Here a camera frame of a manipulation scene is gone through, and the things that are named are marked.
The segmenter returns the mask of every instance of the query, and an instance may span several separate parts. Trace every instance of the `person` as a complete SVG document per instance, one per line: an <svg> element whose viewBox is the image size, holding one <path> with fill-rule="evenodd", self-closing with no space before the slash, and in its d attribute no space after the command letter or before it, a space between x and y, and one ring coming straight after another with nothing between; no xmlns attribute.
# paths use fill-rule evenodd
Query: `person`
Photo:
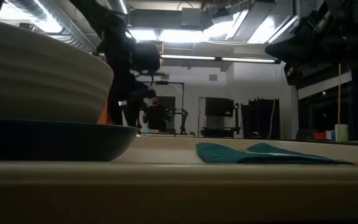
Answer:
<svg viewBox="0 0 358 224"><path fill-rule="evenodd" d="M152 105L147 108L147 111L144 111L143 123L148 123L149 129L158 129L163 133L167 132L167 122L163 119L165 107L158 103L157 97L153 97L150 100Z"/></svg>

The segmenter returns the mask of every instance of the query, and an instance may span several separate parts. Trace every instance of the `ceiling duct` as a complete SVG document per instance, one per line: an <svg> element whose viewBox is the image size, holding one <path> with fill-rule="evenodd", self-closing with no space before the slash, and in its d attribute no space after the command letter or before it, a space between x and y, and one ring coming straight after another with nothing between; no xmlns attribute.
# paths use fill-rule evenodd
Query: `ceiling duct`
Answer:
<svg viewBox="0 0 358 224"><path fill-rule="evenodd" d="M6 0L8 4L27 14L29 19L46 34L87 52L94 45L74 22L51 0Z"/></svg>
<svg viewBox="0 0 358 224"><path fill-rule="evenodd" d="M276 0L256 0L233 40L248 41L276 5Z"/></svg>

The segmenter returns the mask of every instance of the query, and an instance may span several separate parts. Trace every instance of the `red object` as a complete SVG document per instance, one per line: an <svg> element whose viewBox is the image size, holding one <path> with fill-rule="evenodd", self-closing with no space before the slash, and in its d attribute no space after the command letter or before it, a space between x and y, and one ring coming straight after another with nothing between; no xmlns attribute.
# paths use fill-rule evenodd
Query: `red object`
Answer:
<svg viewBox="0 0 358 224"><path fill-rule="evenodd" d="M326 133L313 133L314 140L327 140Z"/></svg>

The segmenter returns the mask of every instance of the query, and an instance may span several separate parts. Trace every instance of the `teal cloth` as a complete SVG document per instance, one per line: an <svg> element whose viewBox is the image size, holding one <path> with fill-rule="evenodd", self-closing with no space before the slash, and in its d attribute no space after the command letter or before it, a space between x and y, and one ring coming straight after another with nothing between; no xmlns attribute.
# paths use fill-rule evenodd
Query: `teal cloth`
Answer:
<svg viewBox="0 0 358 224"><path fill-rule="evenodd" d="M197 144L197 155L206 163L212 164L347 164L322 156L303 154L271 146L266 143L255 144L247 151L237 151L214 143Z"/></svg>

